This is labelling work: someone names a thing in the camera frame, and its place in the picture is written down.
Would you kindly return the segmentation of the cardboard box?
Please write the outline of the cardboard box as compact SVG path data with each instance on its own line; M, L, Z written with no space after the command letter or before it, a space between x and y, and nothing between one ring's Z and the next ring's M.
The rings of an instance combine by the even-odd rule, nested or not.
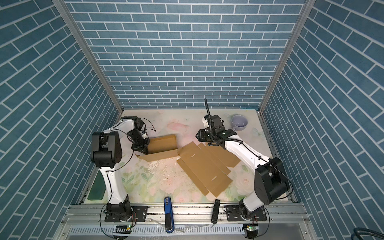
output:
M167 135L150 138L147 155L136 155L138 159L146 162L160 161L178 157L178 144L176 135Z

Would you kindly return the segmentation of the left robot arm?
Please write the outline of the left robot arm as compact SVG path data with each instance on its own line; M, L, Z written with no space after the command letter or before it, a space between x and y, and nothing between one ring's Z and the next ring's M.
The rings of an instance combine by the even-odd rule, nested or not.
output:
M106 219L111 222L133 222L137 215L131 207L118 164L123 157L121 138L132 144L132 152L148 154L150 139L146 124L139 117L122 117L116 125L92 135L91 162L96 165L105 181L109 200L105 206Z

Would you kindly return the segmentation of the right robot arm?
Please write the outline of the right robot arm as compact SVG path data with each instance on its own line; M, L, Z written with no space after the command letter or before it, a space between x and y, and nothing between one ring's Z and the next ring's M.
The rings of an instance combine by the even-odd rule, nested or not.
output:
M226 130L223 125L215 125L210 120L203 120L203 123L204 128L196 134L199 142L222 147L254 171L254 190L239 202L243 219L253 218L258 209L278 200L290 190L290 181L279 158L271 159L262 155L245 143L235 131Z

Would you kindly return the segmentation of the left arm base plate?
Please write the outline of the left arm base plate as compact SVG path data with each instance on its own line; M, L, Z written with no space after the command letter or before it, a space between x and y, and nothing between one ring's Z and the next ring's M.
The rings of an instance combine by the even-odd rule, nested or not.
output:
M148 206L123 207L107 204L103 210L106 223L143 223L146 220Z

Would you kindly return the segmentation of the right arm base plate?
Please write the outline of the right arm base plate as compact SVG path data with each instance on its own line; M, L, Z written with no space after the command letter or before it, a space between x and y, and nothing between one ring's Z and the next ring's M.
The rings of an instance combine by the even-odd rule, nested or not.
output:
M248 211L243 205L225 205L223 210L227 216L228 222L240 222L240 221L267 221L266 210L264 207L260 207L252 212Z

